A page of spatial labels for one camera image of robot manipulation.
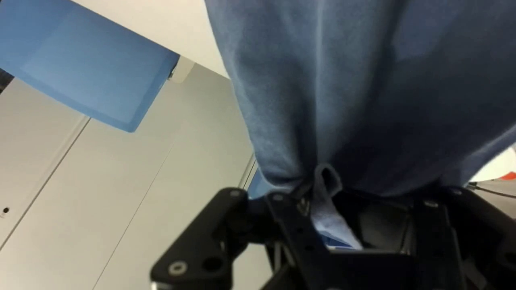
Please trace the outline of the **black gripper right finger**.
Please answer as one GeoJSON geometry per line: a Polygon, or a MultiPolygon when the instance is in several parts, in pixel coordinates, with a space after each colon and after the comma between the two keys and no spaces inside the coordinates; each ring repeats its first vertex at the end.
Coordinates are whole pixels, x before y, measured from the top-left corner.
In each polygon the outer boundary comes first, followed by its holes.
{"type": "Polygon", "coordinates": [[[516,221],[461,187],[414,195],[414,290],[516,290],[516,221]]]}

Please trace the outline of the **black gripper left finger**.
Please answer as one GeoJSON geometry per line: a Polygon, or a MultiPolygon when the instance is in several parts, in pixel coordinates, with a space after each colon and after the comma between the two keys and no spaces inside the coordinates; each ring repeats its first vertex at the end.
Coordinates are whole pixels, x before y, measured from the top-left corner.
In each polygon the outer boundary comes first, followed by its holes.
{"type": "Polygon", "coordinates": [[[151,290],[234,290],[235,261],[250,245],[266,250],[272,271],[259,290],[337,290],[308,213],[305,190],[250,200],[222,189],[155,261],[151,290]]]}

